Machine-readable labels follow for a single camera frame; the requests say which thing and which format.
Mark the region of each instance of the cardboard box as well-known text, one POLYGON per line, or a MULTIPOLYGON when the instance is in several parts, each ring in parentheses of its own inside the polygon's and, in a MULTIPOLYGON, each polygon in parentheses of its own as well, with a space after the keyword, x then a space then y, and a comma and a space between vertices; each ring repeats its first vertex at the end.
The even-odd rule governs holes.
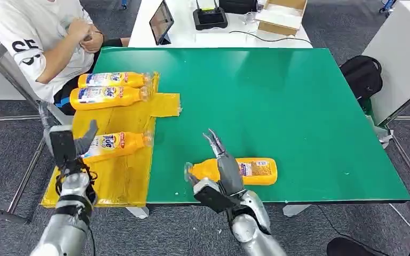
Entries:
POLYGON ((258 29, 296 35, 301 27, 307 0, 267 0, 263 10, 255 17, 258 29))

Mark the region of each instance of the orange bottle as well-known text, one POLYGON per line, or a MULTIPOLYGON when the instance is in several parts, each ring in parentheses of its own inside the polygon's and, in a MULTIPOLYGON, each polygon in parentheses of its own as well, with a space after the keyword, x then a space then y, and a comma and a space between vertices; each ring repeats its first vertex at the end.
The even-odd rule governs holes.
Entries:
POLYGON ((96 73, 82 74, 78 80, 78 87, 110 87, 110 86, 127 86, 140 88, 144 85, 150 86, 152 75, 149 73, 140 74, 135 72, 119 73, 96 73))
POLYGON ((138 149, 152 146, 151 133, 118 132, 95 136, 87 153, 82 155, 85 164, 113 157, 131 155, 138 149))
MULTIPOLYGON (((277 180, 277 166, 271 158, 237 158, 244 185, 272 185, 277 180)), ((215 158, 200 164, 186 163, 185 172, 196 176, 199 180, 208 177, 213 181, 220 178, 218 163, 215 158)))
POLYGON ((70 104, 76 110, 90 110, 129 106, 137 101, 147 101, 152 94, 151 88, 132 87, 86 87, 76 88, 70 93, 70 104))

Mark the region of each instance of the green table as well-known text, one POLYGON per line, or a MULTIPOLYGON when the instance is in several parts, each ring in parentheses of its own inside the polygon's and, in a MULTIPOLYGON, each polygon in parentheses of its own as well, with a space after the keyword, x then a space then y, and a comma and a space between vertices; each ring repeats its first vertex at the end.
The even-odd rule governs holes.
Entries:
POLYGON ((214 155, 214 129, 235 157, 270 157, 272 186, 247 186, 264 202, 404 202, 410 196, 327 49, 102 51, 95 72, 161 73, 180 93, 179 117, 156 121, 147 203, 196 203, 186 162, 214 155))

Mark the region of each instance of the printed number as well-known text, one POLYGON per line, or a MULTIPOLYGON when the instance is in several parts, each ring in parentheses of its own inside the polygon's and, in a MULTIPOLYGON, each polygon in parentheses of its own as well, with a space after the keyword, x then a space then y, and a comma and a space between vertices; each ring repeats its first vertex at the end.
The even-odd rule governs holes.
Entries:
MULTIPOLYGON (((12 44, 12 48, 16 52, 23 52, 30 49, 39 49, 38 46, 35 44, 35 41, 32 39, 22 41, 15 41, 12 44)), ((35 55, 34 57, 30 58, 28 61, 23 61, 24 64, 30 66, 34 64, 34 58, 40 58, 40 54, 35 55)))

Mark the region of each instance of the black shoe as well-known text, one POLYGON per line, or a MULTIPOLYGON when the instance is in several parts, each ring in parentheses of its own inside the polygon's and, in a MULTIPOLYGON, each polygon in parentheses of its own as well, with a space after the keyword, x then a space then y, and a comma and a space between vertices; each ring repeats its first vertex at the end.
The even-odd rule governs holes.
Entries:
POLYGON ((332 239, 326 247, 328 256, 376 256, 361 245, 343 237, 332 239))

